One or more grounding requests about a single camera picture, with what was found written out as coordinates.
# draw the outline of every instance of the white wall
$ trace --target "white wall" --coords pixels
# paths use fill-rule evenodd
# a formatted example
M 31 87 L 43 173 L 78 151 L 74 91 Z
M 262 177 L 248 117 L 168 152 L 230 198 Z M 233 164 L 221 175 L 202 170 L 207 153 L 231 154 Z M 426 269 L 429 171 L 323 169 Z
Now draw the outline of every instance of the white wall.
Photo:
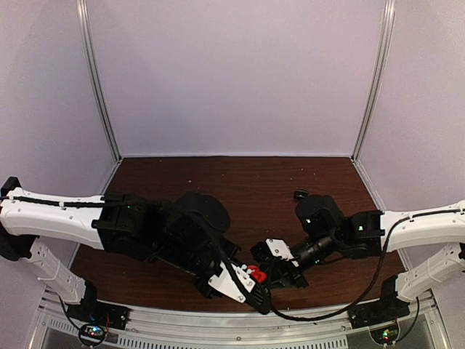
M 348 156 L 383 0 L 89 1 L 124 156 Z
M 73 0 L 0 1 L 0 185 L 57 195 L 102 190 L 113 160 L 92 94 Z M 52 241 L 69 262 L 75 244 Z M 0 348 L 26 347 L 44 287 L 0 258 Z
M 388 209 L 465 198 L 465 3 L 398 1 L 361 162 Z M 409 249 L 414 265 L 439 247 Z M 465 342 L 465 277 L 434 290 L 454 348 Z

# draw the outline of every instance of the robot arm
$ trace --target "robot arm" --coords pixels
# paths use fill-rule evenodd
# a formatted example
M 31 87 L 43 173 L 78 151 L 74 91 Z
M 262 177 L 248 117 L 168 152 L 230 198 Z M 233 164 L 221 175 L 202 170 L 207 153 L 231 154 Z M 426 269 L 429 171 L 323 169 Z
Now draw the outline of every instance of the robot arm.
M 39 236 L 76 241 L 145 262 L 162 260 L 192 274 L 205 297 L 225 294 L 256 309 L 263 305 L 257 309 L 262 313 L 270 311 L 268 291 L 261 285 L 265 280 L 270 289 L 306 287 L 303 272 L 334 252 L 359 259 L 409 246 L 450 243 L 417 268 L 386 280 L 379 301 L 352 309 L 354 327 L 390 320 L 393 314 L 408 315 L 408 302 L 465 269 L 465 201 L 417 212 L 372 211 L 345 217 L 330 196 L 307 196 L 296 206 L 296 215 L 309 237 L 292 247 L 279 238 L 258 243 L 251 249 L 260 264 L 257 268 L 235 258 L 239 247 L 223 236 L 229 215 L 211 196 L 187 193 L 174 203 L 130 195 L 45 196 L 23 190 L 13 177 L 1 196 L 0 254 L 26 264 L 75 306 L 71 310 L 76 318 L 96 311 L 125 318 L 119 316 L 125 310 L 98 302 L 92 283 L 61 265 Z M 276 263 L 271 270 L 272 261 Z M 119 321 L 116 326 L 124 325 Z
M 0 255 L 26 265 L 72 305 L 68 312 L 83 321 L 99 318 L 96 313 L 110 317 L 114 313 L 113 326 L 124 328 L 120 318 L 126 318 L 127 309 L 109 309 L 98 302 L 92 283 L 61 265 L 39 236 L 63 238 L 145 262 L 163 260 L 192 274 L 205 297 L 226 294 L 245 302 L 257 292 L 255 278 L 234 258 L 239 247 L 223 236 L 230 225 L 229 215 L 211 196 L 187 193 L 174 203 L 130 195 L 68 198 L 28 192 L 11 177 L 1 189 L 0 210 Z M 218 249 L 230 260 L 242 291 Z

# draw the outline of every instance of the wooden floor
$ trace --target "wooden floor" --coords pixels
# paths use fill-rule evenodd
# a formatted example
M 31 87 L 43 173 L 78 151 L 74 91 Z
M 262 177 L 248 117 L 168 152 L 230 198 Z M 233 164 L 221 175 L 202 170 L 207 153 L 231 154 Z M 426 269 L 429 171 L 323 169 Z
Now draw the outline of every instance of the wooden floor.
M 337 158 L 125 159 L 108 191 L 174 200 L 199 190 L 217 197 L 232 220 L 226 237 L 242 246 L 238 258 L 252 264 L 248 249 L 256 242 L 284 238 L 293 245 L 306 237 L 294 215 L 296 188 L 332 195 L 345 215 L 375 209 L 350 160 Z M 273 292 L 276 305 L 298 309 L 351 302 L 370 282 L 377 262 L 368 258 L 314 267 L 305 274 L 308 288 Z M 102 300 L 174 310 L 250 310 L 227 297 L 202 298 L 192 276 L 162 262 L 144 264 L 82 246 L 72 270 L 92 281 Z M 389 254 L 379 284 L 401 271 L 397 253 Z M 370 298 L 379 296 L 379 284 Z

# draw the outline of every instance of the red object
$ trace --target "red object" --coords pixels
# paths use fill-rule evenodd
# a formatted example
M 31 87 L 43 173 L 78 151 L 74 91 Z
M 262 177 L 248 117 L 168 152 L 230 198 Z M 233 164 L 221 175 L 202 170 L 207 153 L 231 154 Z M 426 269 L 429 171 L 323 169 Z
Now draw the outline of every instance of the red object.
M 259 283 L 263 284 L 267 279 L 267 274 L 260 270 L 256 265 L 250 265 L 247 267 L 249 270 L 252 270 L 251 276 Z

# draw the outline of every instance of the vent grille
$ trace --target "vent grille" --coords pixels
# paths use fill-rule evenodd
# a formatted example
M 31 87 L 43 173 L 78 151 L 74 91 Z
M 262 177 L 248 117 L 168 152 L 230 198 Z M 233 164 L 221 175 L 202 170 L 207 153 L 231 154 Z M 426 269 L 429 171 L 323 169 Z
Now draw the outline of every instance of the vent grille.
M 193 346 L 184 346 L 184 345 L 166 345 L 166 344 L 159 344 L 159 342 L 146 340 L 146 339 L 134 339 L 130 337 L 122 337 L 120 335 L 118 346 L 120 348 L 127 348 L 127 349 L 214 349 L 214 348 L 227 348 L 227 346 L 222 347 L 214 347 L 214 346 L 202 346 L 199 345 L 198 347 Z M 316 340 L 300 344 L 300 345 L 286 345 L 286 346 L 258 346 L 258 345 L 250 345 L 247 348 L 256 348 L 256 349 L 348 349 L 349 346 L 347 345 L 346 337 L 341 336 L 337 338 L 331 338 L 329 340 Z
M 65 319 L 50 318 L 48 321 L 50 328 L 60 332 L 66 332 L 76 336 L 78 331 Z M 333 337 L 326 340 L 310 340 L 295 345 L 178 345 L 175 343 L 166 343 L 159 340 L 147 338 L 137 338 L 135 335 L 126 335 L 118 333 L 118 339 L 115 344 L 105 341 L 105 344 L 114 348 L 123 349 L 349 349 L 345 336 Z

